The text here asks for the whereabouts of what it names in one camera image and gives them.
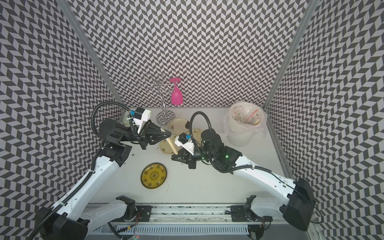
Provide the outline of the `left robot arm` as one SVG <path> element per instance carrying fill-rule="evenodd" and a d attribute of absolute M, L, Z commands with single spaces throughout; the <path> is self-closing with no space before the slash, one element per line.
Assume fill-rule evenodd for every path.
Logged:
<path fill-rule="evenodd" d="M 128 111 L 129 127 L 105 119 L 96 128 L 95 118 L 99 109 L 112 105 Z M 30 240 L 37 235 L 44 240 L 83 240 L 103 225 L 110 226 L 113 220 L 139 220 L 136 202 L 125 196 L 117 197 L 95 212 L 86 213 L 84 210 L 104 182 L 125 164 L 132 150 L 131 143 L 135 142 L 145 150 L 148 145 L 155 145 L 171 137 L 171 132 L 150 120 L 150 115 L 149 110 L 137 108 L 131 111 L 126 105 L 113 101 L 95 106 L 91 114 L 91 127 L 94 134 L 103 140 L 102 146 L 94 156 L 91 168 L 79 182 L 51 207 L 42 207 L 37 211 L 36 226 L 29 236 Z"/>

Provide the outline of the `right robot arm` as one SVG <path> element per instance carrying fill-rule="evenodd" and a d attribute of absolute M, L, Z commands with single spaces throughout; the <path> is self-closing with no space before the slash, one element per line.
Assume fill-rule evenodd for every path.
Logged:
<path fill-rule="evenodd" d="M 205 113 L 195 112 L 191 120 L 198 115 L 203 116 L 208 124 L 208 129 L 202 132 L 202 140 L 198 142 L 193 131 L 181 133 L 175 139 L 175 144 L 181 149 L 172 156 L 172 160 L 187 164 L 190 169 L 195 169 L 198 161 L 207 162 L 219 173 L 245 178 L 276 198 L 273 202 L 257 200 L 255 195 L 249 196 L 241 211 L 246 220 L 256 222 L 283 218 L 297 230 L 307 231 L 313 223 L 314 211 L 317 210 L 314 191 L 309 182 L 302 178 L 293 180 L 277 175 L 254 163 L 241 152 L 224 145 Z"/>

